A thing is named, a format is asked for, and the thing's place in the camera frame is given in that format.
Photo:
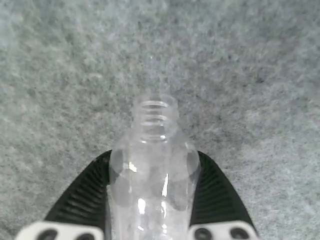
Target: gray carpet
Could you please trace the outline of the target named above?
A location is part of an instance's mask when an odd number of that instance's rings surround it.
[[[320,237],[319,0],[1,0],[0,239],[130,124],[178,99],[264,240]]]

